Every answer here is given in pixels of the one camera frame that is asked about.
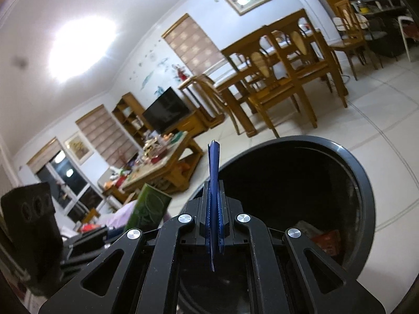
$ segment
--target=black trash bin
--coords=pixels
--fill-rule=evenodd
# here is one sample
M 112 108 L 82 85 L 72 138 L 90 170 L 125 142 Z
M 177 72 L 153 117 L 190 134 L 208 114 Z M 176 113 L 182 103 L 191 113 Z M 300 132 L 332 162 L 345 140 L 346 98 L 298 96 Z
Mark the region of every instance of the black trash bin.
M 374 197 L 365 170 L 342 146 L 314 136 L 274 139 L 223 165 L 219 179 L 228 197 L 241 201 L 244 212 L 268 227 L 285 231 L 304 220 L 324 232 L 338 229 L 337 262 L 354 277 L 361 273 L 374 236 Z M 191 199 L 200 195 L 202 186 Z M 205 271 L 204 260 L 184 264 L 179 293 L 184 311 L 227 313 L 232 312 L 230 303 L 234 308 L 240 305 L 239 298 L 246 292 L 240 285 L 246 283 L 246 274 L 229 258 L 214 276 Z M 210 300 L 210 292 L 216 301 Z M 229 302 L 233 293 L 236 299 Z

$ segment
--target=red object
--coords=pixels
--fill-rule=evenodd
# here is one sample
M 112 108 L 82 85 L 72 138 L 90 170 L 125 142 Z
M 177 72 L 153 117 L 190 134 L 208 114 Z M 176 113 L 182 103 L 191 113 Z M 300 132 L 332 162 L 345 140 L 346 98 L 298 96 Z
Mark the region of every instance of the red object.
M 179 79 L 181 79 L 181 81 L 185 81 L 186 79 L 188 79 L 188 76 L 184 73 L 184 71 L 180 67 L 177 68 L 177 71 L 178 71 L 178 77 Z
M 341 240 L 339 230 L 327 232 L 323 235 L 313 237 L 311 240 L 329 256 L 337 256 L 340 253 Z
M 122 183 L 124 182 L 124 180 L 126 180 L 126 176 L 120 176 L 117 180 L 117 182 L 115 183 L 116 187 L 120 187 L 122 185 Z
M 151 164 L 156 164 L 157 162 L 159 162 L 160 160 L 162 160 L 162 158 L 164 158 L 164 156 L 167 154 L 167 149 L 164 149 L 162 152 L 160 152 L 156 157 L 153 157 L 151 159 Z
M 411 37 L 414 40 L 419 40 L 419 28 L 414 23 L 411 23 L 410 25 L 404 25 L 403 33 L 406 37 Z
M 80 228 L 80 232 L 89 232 L 90 230 L 100 228 L 99 224 L 83 224 L 83 226 Z

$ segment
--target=white wall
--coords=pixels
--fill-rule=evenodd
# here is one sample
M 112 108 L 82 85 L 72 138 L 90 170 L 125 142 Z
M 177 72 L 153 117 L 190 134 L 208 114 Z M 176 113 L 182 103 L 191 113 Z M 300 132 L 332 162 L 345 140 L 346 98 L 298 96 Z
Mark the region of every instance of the white wall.
M 114 100 L 109 93 L 102 94 L 98 97 L 87 100 L 78 108 L 73 109 L 70 113 L 63 115 L 53 124 L 50 124 L 43 131 L 33 137 L 19 152 L 13 157 L 13 167 L 17 172 L 19 179 L 23 185 L 39 183 L 39 180 L 26 165 L 27 162 L 51 139 L 57 137 L 58 141 L 64 147 L 64 142 L 74 133 L 79 131 L 76 120 L 93 110 L 94 108 L 104 104 L 108 111 L 112 111 L 118 100 Z M 94 153 L 82 165 L 78 165 L 74 160 L 73 163 L 79 168 L 81 173 L 94 186 L 97 185 L 99 177 L 109 168 L 105 159 L 94 150 Z M 61 206 L 54 202 L 56 209 L 55 218 L 58 226 L 74 227 L 74 222 L 62 213 Z
M 200 25 L 219 49 L 223 49 L 262 25 L 270 24 L 301 8 L 303 6 L 299 0 L 271 0 L 239 16 L 225 0 L 183 0 L 141 39 L 115 78 L 110 94 L 119 98 L 131 91 L 144 107 L 148 107 L 157 97 L 154 94 L 157 86 L 163 89 L 178 86 L 179 82 L 173 79 L 175 74 L 170 69 L 161 69 L 164 65 L 158 68 L 157 63 L 168 58 L 170 65 L 183 66 L 177 55 L 161 39 L 161 35 L 185 13 Z M 153 72 L 152 77 L 143 88 L 143 81 L 150 72 Z

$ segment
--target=window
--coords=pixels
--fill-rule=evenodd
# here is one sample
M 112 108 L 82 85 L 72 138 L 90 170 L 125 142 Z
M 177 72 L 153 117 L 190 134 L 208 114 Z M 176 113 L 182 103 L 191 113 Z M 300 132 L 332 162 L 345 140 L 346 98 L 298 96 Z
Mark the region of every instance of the window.
M 204 73 L 224 59 L 216 45 L 189 14 L 183 15 L 162 38 L 195 75 Z
M 56 138 L 44 146 L 28 166 L 41 182 L 49 184 L 51 196 L 63 208 L 62 213 L 74 222 L 81 221 L 90 209 L 102 202 L 102 197 L 68 159 Z
M 76 124 L 109 165 L 121 168 L 138 152 L 103 105 L 77 120 Z

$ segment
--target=chair cushion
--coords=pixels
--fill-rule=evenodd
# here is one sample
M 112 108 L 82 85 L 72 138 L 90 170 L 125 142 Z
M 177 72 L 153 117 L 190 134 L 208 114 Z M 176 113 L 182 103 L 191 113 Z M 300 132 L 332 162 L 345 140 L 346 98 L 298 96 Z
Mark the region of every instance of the chair cushion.
M 362 43 L 362 42 L 363 42 L 362 39 L 355 39 L 355 38 L 343 39 L 343 40 L 336 41 L 334 43 L 330 43 L 329 47 L 331 47 L 331 48 L 345 48 L 345 47 L 348 47 L 348 46 L 357 45 L 357 44 Z
M 370 33 L 365 34 L 366 41 L 381 39 L 382 37 L 385 37 L 387 35 L 387 32 L 378 31 L 378 30 L 371 33 L 372 33 L 372 37 Z

